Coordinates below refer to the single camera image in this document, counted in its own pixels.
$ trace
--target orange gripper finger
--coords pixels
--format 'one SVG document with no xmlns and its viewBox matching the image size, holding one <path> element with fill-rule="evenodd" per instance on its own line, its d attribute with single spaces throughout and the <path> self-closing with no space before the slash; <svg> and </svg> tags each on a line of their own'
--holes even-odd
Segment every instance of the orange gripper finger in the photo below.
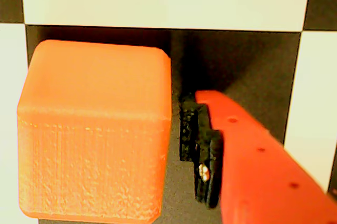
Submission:
<svg viewBox="0 0 337 224">
<path fill-rule="evenodd" d="M 19 206 L 34 218 L 152 223 L 171 127 L 160 49 L 46 40 L 17 106 Z"/>
<path fill-rule="evenodd" d="M 224 136 L 224 224 L 337 224 L 337 205 L 260 123 L 222 93 L 195 97 Z"/>
</svg>

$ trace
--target checkerboard pattern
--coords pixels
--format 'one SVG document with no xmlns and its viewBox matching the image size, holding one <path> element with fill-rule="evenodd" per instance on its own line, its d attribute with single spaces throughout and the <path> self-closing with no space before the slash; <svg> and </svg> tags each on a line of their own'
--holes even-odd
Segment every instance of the checkerboard pattern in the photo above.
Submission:
<svg viewBox="0 0 337 224">
<path fill-rule="evenodd" d="M 194 202 L 193 167 L 179 162 L 182 91 L 232 97 L 337 199 L 336 17 L 337 0 L 0 0 L 0 222 L 37 223 L 17 206 L 16 104 L 46 39 L 154 46 L 171 57 L 172 132 L 156 224 L 221 223 L 220 211 Z"/>
</svg>

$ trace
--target white square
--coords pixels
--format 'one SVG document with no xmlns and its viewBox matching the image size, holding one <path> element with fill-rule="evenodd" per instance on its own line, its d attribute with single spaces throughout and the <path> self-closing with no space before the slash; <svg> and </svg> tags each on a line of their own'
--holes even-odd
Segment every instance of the white square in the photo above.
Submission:
<svg viewBox="0 0 337 224">
<path fill-rule="evenodd" d="M 23 0 L 25 23 L 299 32 L 307 0 Z"/>
</svg>

